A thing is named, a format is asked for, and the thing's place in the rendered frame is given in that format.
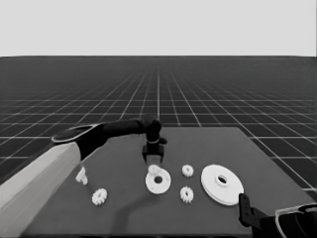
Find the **large thick white disc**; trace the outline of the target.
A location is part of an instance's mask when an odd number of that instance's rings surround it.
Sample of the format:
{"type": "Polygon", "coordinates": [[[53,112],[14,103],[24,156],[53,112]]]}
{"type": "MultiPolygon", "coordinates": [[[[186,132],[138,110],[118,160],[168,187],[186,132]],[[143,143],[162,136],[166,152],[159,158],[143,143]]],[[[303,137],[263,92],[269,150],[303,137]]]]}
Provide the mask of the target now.
{"type": "Polygon", "coordinates": [[[238,204],[239,194],[244,192],[240,179],[220,165],[206,166],[201,172],[201,183],[206,193],[223,205],[238,204]]]}

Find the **white round carrier with pins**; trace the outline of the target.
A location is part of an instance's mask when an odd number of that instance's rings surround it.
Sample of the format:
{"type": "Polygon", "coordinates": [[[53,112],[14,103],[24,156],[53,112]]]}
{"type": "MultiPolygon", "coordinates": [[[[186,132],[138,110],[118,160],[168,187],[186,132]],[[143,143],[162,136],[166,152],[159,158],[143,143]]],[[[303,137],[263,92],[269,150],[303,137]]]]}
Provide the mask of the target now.
{"type": "Polygon", "coordinates": [[[147,174],[145,183],[147,189],[153,194],[162,194],[169,190],[171,177],[167,170],[161,169],[157,174],[147,174]]]}

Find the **small white T-shaped piece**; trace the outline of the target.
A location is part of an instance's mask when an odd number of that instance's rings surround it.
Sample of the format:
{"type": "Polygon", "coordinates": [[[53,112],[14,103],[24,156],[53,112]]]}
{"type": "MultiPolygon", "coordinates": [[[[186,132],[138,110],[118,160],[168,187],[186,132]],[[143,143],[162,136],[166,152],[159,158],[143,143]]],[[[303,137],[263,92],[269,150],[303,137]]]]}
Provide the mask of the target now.
{"type": "Polygon", "coordinates": [[[84,185],[88,184],[88,178],[86,176],[86,169],[85,167],[82,167],[80,169],[80,171],[78,172],[76,178],[75,178],[78,182],[81,182],[84,185]]]}

